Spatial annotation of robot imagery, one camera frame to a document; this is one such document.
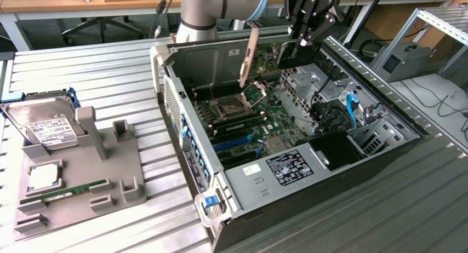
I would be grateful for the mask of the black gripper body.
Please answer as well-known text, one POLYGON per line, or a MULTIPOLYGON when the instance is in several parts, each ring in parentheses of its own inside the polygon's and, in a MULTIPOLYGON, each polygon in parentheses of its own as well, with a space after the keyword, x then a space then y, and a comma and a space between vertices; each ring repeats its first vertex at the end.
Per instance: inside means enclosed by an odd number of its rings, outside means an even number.
POLYGON ((306 0, 304 5, 304 18, 302 18, 302 33, 306 34, 308 27, 312 26, 313 21, 322 17, 326 12, 333 12, 337 15, 337 22, 340 21, 340 14, 337 13, 337 6, 340 0, 306 0))

